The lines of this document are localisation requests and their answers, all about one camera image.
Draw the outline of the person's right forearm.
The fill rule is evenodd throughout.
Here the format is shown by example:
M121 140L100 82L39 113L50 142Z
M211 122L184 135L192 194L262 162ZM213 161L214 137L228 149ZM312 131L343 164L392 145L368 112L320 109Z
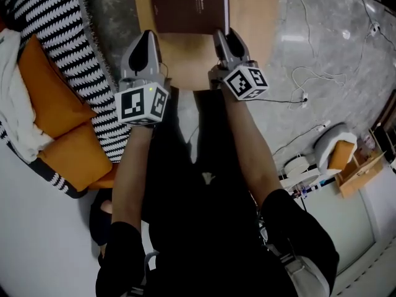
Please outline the person's right forearm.
M222 87L222 94L242 174L261 207L271 192L282 188L272 153L246 102L238 101L226 86Z

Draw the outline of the dark wooden shelf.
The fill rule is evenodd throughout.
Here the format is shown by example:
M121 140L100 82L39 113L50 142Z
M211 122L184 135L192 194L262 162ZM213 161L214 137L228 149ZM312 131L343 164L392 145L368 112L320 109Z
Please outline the dark wooden shelf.
M396 170L396 88L392 90L371 130L385 159Z

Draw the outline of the person's black trousers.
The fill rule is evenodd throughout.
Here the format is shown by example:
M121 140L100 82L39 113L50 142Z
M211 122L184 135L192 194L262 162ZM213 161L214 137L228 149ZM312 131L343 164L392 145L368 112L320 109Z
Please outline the person's black trousers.
M148 156L145 197L189 196L207 191L230 200L251 200L242 176L219 90L194 92L199 112L197 160L183 139L177 112L179 92L172 89L163 121L155 128Z

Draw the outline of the person's black shirt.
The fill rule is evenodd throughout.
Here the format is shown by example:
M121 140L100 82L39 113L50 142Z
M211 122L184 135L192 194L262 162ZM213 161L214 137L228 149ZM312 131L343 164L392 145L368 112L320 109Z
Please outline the person's black shirt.
M218 195L193 202L188 220L151 222L158 252L145 268L140 231L112 223L95 286L97 297L330 297L339 255L320 223L283 189L261 210Z

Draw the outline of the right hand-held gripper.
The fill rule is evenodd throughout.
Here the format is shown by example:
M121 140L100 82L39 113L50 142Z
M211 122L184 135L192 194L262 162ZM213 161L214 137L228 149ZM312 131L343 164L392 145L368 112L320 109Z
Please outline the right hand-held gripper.
M214 45L223 67L216 65L209 71L211 89L227 87L239 101L254 100L268 90L262 69L255 61L249 61L249 50L236 30L230 28L227 39L221 30L217 30Z

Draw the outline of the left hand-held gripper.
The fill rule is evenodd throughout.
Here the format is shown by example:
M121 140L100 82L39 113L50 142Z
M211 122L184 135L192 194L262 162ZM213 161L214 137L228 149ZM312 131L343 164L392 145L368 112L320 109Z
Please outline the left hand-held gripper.
M152 126L162 121L170 85L160 73L160 63L160 46L152 30L144 31L128 46L121 60L119 92L114 94L119 123Z

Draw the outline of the white fluffy blanket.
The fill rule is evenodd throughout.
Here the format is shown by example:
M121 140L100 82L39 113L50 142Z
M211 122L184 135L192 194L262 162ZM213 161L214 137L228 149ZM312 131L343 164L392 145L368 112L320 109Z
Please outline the white fluffy blanket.
M19 47L19 32L0 31L0 123L18 156L31 163L53 139L35 124L35 110L17 64Z

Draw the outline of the orange seat cushion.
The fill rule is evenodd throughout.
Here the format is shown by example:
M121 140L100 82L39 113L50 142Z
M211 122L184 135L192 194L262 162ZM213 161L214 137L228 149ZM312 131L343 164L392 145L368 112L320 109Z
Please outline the orange seat cushion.
M331 158L328 164L328 170L343 170L347 163L349 163L349 157L353 153L355 145L351 142L339 140L331 154Z

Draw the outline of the brown book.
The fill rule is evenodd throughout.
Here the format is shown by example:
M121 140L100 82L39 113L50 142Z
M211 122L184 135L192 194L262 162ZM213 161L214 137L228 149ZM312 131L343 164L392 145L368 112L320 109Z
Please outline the brown book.
M158 33L230 33L229 0L151 0Z

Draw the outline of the person's left forearm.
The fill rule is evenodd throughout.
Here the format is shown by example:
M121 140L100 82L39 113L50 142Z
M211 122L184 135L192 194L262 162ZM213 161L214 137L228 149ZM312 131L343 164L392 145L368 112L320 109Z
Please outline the person's left forearm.
M114 180L112 222L124 222L141 229L147 162L153 129L132 129Z

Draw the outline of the white cabinet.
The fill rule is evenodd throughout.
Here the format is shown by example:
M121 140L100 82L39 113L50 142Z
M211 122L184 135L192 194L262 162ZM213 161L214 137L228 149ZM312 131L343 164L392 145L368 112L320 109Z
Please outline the white cabinet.
M337 273L356 262L374 243L375 237L363 196L356 191L344 198L336 182L308 193L296 203L325 229L340 256Z

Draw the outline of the light wooden oval table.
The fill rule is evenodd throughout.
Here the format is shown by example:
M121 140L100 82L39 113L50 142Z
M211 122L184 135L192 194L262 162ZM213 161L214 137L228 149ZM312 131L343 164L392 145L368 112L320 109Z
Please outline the light wooden oval table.
M135 0L141 30L154 30L150 0ZM231 27L247 45L251 58L264 67L271 54L279 0L230 0ZM159 34L162 60L171 85L185 90L207 90L208 71L217 63L210 35Z

